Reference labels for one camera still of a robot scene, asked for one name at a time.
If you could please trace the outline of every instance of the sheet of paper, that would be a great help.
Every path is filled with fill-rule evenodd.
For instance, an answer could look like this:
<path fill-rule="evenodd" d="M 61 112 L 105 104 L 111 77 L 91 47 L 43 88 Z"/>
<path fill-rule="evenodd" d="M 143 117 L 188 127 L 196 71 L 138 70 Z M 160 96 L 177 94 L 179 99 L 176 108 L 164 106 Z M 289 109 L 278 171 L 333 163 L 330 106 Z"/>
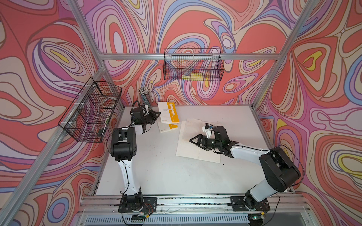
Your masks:
<path fill-rule="evenodd" d="M 220 163 L 221 156 L 213 153 L 212 151 L 205 151 L 202 148 L 196 146 L 190 142 L 190 139 L 198 134 L 203 134 L 201 127 L 205 123 L 198 119 L 188 119 L 181 122 L 180 135 L 178 137 L 178 144 L 176 150 L 176 156 L 194 158 L 209 162 Z"/>

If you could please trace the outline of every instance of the metal vent grille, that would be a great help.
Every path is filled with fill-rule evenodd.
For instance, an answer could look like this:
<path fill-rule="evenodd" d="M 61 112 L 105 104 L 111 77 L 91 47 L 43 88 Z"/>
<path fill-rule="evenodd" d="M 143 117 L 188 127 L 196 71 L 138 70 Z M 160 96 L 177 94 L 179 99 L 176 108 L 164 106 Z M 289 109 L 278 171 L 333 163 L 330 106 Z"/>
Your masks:
<path fill-rule="evenodd" d="M 123 215 L 128 225 L 139 224 L 131 222 L 131 216 Z M 120 215 L 93 215 L 88 216 L 85 225 L 119 225 L 122 223 Z M 196 223 L 249 223 L 248 215 L 245 213 L 237 214 L 155 214 L 147 218 L 144 224 L 196 224 Z"/>

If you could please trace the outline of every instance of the white table surface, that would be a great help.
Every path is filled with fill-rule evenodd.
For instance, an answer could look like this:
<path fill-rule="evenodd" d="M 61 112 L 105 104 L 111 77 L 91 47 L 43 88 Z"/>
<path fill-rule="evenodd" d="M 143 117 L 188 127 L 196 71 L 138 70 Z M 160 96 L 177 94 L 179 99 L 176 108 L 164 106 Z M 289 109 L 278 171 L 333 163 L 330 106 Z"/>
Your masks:
<path fill-rule="evenodd" d="M 129 125 L 130 110 L 125 108 L 119 127 Z M 230 140 L 267 148 L 249 106 L 176 106 L 176 110 L 180 121 L 219 123 Z M 213 163 L 175 156 L 179 132 L 178 128 L 160 133 L 156 122 L 136 136 L 137 154 L 132 160 L 144 195 L 241 193 L 265 178 L 260 166 L 242 159 L 221 155 L 221 163 Z M 119 195 L 122 189 L 121 169 L 109 155 L 96 195 Z"/>

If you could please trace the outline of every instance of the notebook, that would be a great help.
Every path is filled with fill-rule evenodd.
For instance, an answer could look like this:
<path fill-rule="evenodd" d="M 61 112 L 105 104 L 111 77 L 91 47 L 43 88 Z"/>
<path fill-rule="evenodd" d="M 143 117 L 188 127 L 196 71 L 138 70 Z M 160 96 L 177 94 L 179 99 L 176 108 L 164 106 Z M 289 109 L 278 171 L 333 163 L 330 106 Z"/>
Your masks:
<path fill-rule="evenodd" d="M 175 103 L 174 102 L 157 102 L 161 122 L 166 124 L 179 124 Z"/>
<path fill-rule="evenodd" d="M 213 153 L 212 151 L 206 151 L 190 142 L 190 139 L 198 134 L 205 135 L 202 132 L 202 127 L 205 123 L 199 119 L 188 119 L 181 122 L 180 135 L 178 137 L 178 144 L 176 150 L 176 156 L 194 158 L 198 160 L 220 163 L 221 156 Z M 215 126 L 219 126 L 217 123 L 210 123 Z"/>
<path fill-rule="evenodd" d="M 177 125 L 162 123 L 160 117 L 157 119 L 157 125 L 159 126 L 160 133 L 177 129 Z"/>

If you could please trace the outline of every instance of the yellow sticky note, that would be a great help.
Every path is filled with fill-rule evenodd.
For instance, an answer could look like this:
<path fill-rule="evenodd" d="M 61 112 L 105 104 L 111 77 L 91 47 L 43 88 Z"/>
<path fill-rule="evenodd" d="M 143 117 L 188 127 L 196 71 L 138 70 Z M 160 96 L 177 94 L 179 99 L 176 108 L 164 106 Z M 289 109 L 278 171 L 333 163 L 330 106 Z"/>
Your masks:
<path fill-rule="evenodd" d="M 190 73 L 192 81 L 203 81 L 202 73 Z"/>
<path fill-rule="evenodd" d="M 181 79 L 183 79 L 183 80 L 190 80 L 190 77 L 189 77 L 189 76 L 186 76 L 186 75 L 182 75 L 182 76 L 181 76 Z"/>

